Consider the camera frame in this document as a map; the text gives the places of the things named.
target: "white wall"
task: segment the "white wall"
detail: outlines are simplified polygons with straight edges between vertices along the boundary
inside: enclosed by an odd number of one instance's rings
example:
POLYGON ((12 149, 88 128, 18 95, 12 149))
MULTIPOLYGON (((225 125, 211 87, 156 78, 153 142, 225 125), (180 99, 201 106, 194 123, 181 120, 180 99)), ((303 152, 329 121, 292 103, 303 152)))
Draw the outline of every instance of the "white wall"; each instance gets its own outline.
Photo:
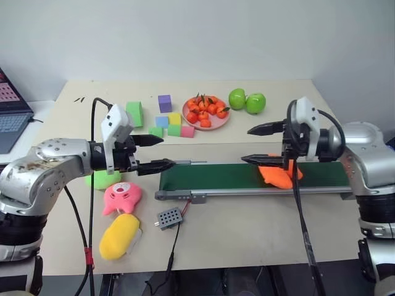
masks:
POLYGON ((393 0, 1 0, 0 66, 28 100, 70 78, 313 78, 342 121, 395 129, 393 0))

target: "laptop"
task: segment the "laptop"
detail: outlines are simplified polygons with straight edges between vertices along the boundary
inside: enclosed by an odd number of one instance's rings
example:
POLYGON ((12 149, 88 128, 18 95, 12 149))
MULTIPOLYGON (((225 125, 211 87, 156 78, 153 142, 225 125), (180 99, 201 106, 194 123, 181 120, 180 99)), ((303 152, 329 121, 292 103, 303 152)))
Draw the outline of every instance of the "laptop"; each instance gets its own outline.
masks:
POLYGON ((0 154, 10 152, 33 111, 0 68, 0 154))

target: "green plush toy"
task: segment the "green plush toy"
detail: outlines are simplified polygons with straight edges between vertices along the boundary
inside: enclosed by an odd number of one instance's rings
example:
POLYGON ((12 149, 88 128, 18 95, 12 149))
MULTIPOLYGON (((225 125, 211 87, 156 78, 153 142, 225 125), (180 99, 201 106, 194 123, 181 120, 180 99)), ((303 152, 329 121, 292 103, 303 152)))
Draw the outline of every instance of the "green plush toy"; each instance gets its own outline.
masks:
MULTIPOLYGON (((122 178, 119 171, 115 171, 113 175, 108 175, 106 170, 95 171, 93 176, 93 188, 97 190, 107 189, 111 185, 119 183, 122 178)), ((91 187, 91 176, 85 177, 85 183, 88 187, 91 187)))

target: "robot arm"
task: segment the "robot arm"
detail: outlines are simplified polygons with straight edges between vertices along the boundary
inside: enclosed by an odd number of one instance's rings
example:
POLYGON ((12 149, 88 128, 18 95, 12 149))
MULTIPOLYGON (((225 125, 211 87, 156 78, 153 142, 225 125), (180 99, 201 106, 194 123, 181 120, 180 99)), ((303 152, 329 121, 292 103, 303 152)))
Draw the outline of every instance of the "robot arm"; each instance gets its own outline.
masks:
POLYGON ((131 136, 132 120, 118 105, 113 105, 102 122, 103 143, 84 139, 50 139, 32 147, 26 157, 8 164, 0 174, 0 283, 15 271, 24 277, 24 290, 40 291, 42 259, 37 256, 47 215, 64 186, 93 170, 137 171, 138 175, 159 173, 175 163, 168 159, 140 163, 136 146, 162 142, 153 135, 131 136))
POLYGON ((248 133, 259 136, 282 132, 281 157, 254 154, 242 160, 288 168, 289 160, 300 156, 311 160, 315 155, 321 162, 339 158, 359 204, 359 224, 366 236, 359 241, 362 272, 376 283, 375 295, 395 295, 395 152, 385 145, 376 126, 352 122, 343 126, 341 134, 332 118, 335 126, 320 129, 316 111, 303 97, 290 103, 283 121, 250 129, 248 133))

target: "red wire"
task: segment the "red wire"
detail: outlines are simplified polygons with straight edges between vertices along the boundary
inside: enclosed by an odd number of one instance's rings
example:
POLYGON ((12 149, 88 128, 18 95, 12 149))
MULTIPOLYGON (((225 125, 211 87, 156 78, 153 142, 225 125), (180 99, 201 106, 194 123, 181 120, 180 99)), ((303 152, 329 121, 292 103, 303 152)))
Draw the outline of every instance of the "red wire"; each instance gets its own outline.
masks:
POLYGON ((189 200, 186 202, 183 211, 181 212, 181 216, 182 216, 182 217, 184 217, 184 215, 185 215, 185 213, 186 213, 186 211, 187 211, 187 209, 188 209, 190 203, 191 203, 191 200, 189 199, 189 200))

